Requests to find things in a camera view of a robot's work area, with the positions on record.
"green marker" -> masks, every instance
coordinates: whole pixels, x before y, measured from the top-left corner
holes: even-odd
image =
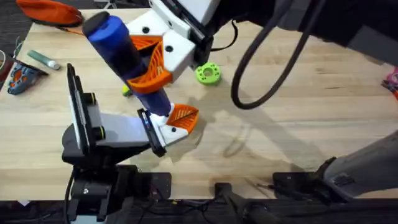
[[[35,59],[36,61],[41,62],[44,65],[46,65],[54,70],[58,70],[61,67],[56,61],[36,52],[34,50],[30,50],[27,54],[30,57],[32,57],[33,59]]]

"pink object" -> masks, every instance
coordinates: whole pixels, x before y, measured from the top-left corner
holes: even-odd
[[[394,71],[387,75],[387,80],[394,85],[398,85],[398,67],[395,67]]]

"green object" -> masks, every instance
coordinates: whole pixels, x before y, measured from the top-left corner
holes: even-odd
[[[126,85],[122,87],[122,94],[123,96],[132,96],[132,91]]]
[[[27,54],[30,57],[32,57],[33,59],[35,59],[36,61],[39,61],[39,62],[43,63],[44,65],[46,65],[46,66],[48,66],[48,67],[50,67],[50,68],[52,68],[54,70],[58,70],[61,67],[54,60],[52,60],[52,59],[50,59],[50,58],[48,58],[48,57],[46,57],[46,56],[34,51],[34,50],[30,50]]]
[[[207,62],[195,70],[197,80],[204,85],[216,85],[221,80],[221,70],[215,63]]]

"white cap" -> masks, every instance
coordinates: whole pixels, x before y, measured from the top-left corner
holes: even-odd
[[[54,70],[58,70],[60,69],[60,65],[57,64],[55,61],[49,61],[47,62],[47,66],[49,66],[50,68],[54,69]]]

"green gear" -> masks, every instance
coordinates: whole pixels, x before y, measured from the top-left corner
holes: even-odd
[[[199,66],[195,73],[197,80],[204,85],[216,85],[221,80],[221,70],[215,63],[207,62]]]

